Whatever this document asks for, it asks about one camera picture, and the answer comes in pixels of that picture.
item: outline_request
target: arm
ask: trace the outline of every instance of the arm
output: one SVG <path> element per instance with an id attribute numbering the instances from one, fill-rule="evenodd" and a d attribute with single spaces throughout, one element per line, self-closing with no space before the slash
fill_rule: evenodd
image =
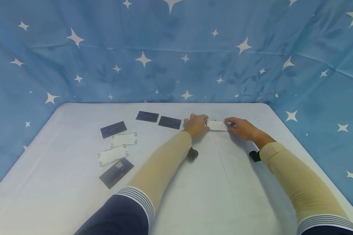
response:
<path id="1" fill-rule="evenodd" d="M 258 146 L 261 160 L 290 198 L 298 223 L 316 215 L 333 215 L 324 219 L 342 220 L 345 224 L 348 222 L 348 226 L 353 225 L 327 185 L 282 144 L 246 120 L 227 118 L 226 121 L 232 123 L 228 129 L 230 132 Z"/>
<path id="2" fill-rule="evenodd" d="M 206 115 L 191 114 L 185 129 L 159 147 L 130 182 L 113 195 L 75 235 L 148 234 L 163 193 L 192 146 L 209 128 Z"/>

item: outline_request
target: qr code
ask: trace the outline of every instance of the qr code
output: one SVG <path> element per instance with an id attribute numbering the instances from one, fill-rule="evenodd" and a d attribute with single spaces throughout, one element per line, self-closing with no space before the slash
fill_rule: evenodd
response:
<path id="1" fill-rule="evenodd" d="M 123 163 L 118 162 L 117 164 L 115 164 L 115 166 L 116 166 L 118 169 L 120 169 L 120 168 L 123 166 Z"/>

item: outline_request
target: card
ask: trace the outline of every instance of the card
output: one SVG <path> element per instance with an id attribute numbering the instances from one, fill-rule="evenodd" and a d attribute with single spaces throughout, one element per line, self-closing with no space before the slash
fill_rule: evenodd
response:
<path id="1" fill-rule="evenodd" d="M 160 119 L 160 122 L 158 123 L 158 125 L 179 130 L 181 122 L 182 122 L 182 120 L 180 120 L 180 119 L 174 119 L 174 118 L 161 116 L 161 119 Z"/>
<path id="2" fill-rule="evenodd" d="M 150 121 L 152 123 L 156 123 L 158 120 L 159 114 L 155 114 L 152 112 L 144 112 L 144 111 L 139 111 L 139 114 L 137 114 L 136 119 L 137 120 L 142 120 L 142 121 Z"/>
<path id="3" fill-rule="evenodd" d="M 128 152 L 124 144 L 121 146 L 116 146 L 112 149 L 103 151 L 102 153 L 98 153 L 99 165 L 105 166 L 122 158 L 126 158 L 127 156 Z"/>
<path id="4" fill-rule="evenodd" d="M 229 127 L 229 124 L 226 121 L 207 120 L 206 124 L 211 131 L 227 131 Z"/>
<path id="5" fill-rule="evenodd" d="M 105 128 L 101 128 L 101 133 L 103 138 L 107 138 L 117 133 L 122 133 L 123 131 L 126 131 L 126 130 L 127 130 L 127 127 L 124 124 L 124 121 L 121 121 L 119 123 L 106 126 Z"/>
<path id="6" fill-rule="evenodd" d="M 115 134 L 111 139 L 111 148 L 120 145 L 135 145 L 137 144 L 137 133 L 131 134 Z"/>
<path id="7" fill-rule="evenodd" d="M 132 168 L 132 163 L 130 163 L 126 158 L 123 158 L 110 167 L 110 169 L 103 173 L 99 178 L 107 186 L 107 188 L 110 189 Z"/>

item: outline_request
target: hand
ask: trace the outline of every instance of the hand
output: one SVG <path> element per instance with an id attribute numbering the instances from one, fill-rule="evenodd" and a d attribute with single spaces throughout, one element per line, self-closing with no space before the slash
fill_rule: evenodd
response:
<path id="1" fill-rule="evenodd" d="M 230 122 L 230 127 L 228 131 L 234 133 L 235 135 L 241 137 L 244 140 L 254 141 L 256 136 L 262 132 L 256 128 L 253 124 L 245 119 L 240 119 L 236 117 L 226 118 L 225 121 Z"/>
<path id="2" fill-rule="evenodd" d="M 205 121 L 208 119 L 208 116 L 205 114 L 195 115 L 191 114 L 190 119 L 184 119 L 184 131 L 188 132 L 191 135 L 191 138 L 201 136 L 210 130 L 206 126 Z"/>

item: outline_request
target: beige arm sleeve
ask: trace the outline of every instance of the beige arm sleeve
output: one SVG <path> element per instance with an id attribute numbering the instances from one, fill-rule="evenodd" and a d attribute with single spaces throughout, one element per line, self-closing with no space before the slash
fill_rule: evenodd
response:
<path id="1" fill-rule="evenodd" d="M 186 158 L 191 146 L 189 133 L 182 131 L 176 134 L 150 156 L 127 184 L 142 190 L 150 198 L 154 212 L 159 207 L 167 184 Z"/>
<path id="2" fill-rule="evenodd" d="M 260 158 L 290 198 L 298 222 L 318 214 L 339 215 L 348 219 L 319 176 L 282 144 L 266 144 L 260 151 Z"/>

